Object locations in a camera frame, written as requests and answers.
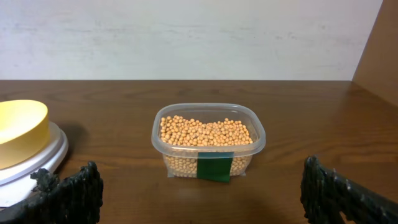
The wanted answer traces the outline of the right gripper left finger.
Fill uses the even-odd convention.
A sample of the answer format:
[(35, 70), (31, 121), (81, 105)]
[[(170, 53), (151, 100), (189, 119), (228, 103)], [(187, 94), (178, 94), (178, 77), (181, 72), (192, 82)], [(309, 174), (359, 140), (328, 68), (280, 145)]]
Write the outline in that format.
[(1, 211), (1, 224), (75, 223), (100, 221), (104, 183), (93, 161), (76, 174), (60, 180), (41, 168), (30, 175), (37, 185), (34, 196)]

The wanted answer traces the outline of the yellow plastic bowl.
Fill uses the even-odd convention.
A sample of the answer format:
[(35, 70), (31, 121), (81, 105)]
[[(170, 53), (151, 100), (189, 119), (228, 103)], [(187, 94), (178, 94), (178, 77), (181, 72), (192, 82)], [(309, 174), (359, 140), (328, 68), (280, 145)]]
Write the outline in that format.
[(1, 102), (1, 169), (38, 153), (49, 140), (49, 110), (35, 100)]

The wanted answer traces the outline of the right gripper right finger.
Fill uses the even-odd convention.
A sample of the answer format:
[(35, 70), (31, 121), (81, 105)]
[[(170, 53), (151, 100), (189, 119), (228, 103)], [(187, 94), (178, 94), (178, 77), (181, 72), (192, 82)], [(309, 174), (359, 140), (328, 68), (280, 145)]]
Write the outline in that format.
[(315, 156), (305, 159), (300, 201), (311, 224), (396, 224), (397, 204), (320, 164)]

